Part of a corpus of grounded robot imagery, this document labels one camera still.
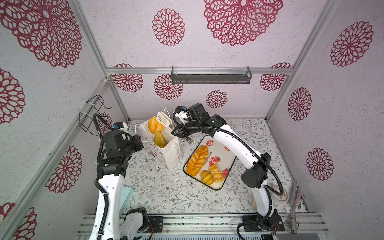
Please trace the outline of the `white paper bag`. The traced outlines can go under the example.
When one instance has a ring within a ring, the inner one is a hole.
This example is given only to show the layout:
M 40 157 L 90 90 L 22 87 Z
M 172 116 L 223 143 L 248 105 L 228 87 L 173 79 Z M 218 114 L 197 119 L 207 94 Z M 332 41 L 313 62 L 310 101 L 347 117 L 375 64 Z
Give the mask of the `white paper bag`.
M 172 135 L 172 120 L 167 109 L 142 124 L 135 125 L 135 134 L 140 135 L 145 149 L 169 171 L 182 160 L 179 138 Z

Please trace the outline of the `twisted bread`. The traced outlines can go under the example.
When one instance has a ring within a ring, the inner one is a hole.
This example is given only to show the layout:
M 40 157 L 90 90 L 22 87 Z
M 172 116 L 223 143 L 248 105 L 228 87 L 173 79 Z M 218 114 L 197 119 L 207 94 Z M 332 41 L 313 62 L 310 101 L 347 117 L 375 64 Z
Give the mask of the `twisted bread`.
M 220 171 L 219 167 L 216 164 L 210 166 L 209 171 L 212 174 L 214 181 L 216 183 L 220 183 L 224 179 L 224 175 L 222 174 L 222 172 Z

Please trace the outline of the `striped bread roll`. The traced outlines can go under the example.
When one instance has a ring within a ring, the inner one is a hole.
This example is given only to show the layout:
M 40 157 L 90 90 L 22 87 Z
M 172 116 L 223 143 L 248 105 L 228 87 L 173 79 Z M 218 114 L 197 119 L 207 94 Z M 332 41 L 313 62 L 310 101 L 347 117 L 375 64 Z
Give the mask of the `striped bread roll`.
M 158 146 L 160 148 L 164 148 L 167 145 L 167 142 L 166 142 L 162 132 L 155 133 L 154 143 L 156 146 Z

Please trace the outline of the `metal tongs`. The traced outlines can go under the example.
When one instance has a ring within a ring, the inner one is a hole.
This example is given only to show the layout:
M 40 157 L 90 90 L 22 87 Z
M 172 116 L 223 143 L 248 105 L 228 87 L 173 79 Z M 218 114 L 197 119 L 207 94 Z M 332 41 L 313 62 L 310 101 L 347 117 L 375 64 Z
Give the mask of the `metal tongs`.
M 170 128 L 175 127 L 167 109 L 164 109 L 164 111 L 158 112 L 156 119 L 157 119 L 157 122 L 163 125 L 164 127 L 170 127 Z

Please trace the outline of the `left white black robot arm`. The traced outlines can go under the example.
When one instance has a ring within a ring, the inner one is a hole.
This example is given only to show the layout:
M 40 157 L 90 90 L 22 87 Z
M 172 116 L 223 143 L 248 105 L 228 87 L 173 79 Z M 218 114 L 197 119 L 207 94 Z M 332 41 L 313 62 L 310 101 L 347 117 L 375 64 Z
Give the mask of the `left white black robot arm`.
M 142 138 L 130 135 L 127 123 L 123 122 L 109 126 L 110 131 L 102 134 L 99 122 L 107 122 L 97 113 L 93 114 L 93 122 L 100 137 L 95 179 L 99 197 L 90 239 L 133 240 L 146 228 L 146 211 L 133 210 L 120 224 L 120 202 L 129 160 L 134 153 L 143 150 Z

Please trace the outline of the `long braided orange bread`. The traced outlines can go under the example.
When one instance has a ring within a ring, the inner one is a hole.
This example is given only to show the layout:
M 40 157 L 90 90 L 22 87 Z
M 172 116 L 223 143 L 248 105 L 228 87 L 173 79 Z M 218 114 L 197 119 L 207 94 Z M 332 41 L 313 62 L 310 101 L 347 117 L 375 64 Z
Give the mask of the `long braided orange bread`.
M 187 174 L 196 176 L 205 165 L 208 155 L 208 148 L 206 146 L 199 146 L 187 163 Z

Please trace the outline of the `yellow bun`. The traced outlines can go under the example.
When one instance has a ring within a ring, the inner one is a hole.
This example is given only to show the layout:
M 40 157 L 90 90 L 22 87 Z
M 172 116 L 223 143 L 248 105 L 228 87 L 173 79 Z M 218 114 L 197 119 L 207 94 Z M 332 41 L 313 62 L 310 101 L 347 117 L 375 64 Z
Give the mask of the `yellow bun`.
M 211 172 L 202 171 L 201 172 L 201 181 L 206 185 L 212 185 L 214 183 L 214 178 Z

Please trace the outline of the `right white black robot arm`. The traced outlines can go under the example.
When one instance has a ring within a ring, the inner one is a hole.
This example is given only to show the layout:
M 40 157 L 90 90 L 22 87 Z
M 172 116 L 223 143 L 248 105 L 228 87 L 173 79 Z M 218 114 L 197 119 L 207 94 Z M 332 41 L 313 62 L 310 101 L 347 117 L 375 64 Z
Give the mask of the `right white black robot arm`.
M 251 227 L 276 232 L 285 229 L 282 217 L 272 201 L 272 194 L 282 196 L 284 189 L 276 171 L 270 166 L 271 156 L 268 153 L 262 154 L 253 149 L 221 116 L 210 116 L 202 104 L 189 108 L 178 106 L 172 119 L 176 124 L 172 131 L 174 136 L 186 138 L 198 132 L 207 134 L 227 147 L 245 166 L 241 180 L 252 191 L 257 204 L 257 215 L 239 224 L 238 231 Z

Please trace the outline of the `round croissant bread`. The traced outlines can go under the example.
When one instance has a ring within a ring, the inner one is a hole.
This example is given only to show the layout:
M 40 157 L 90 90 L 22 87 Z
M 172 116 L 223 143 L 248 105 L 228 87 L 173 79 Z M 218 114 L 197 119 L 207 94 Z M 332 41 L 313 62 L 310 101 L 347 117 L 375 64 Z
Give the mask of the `round croissant bread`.
M 148 129 L 152 134 L 160 133 L 164 126 L 157 121 L 156 117 L 151 117 L 148 121 Z

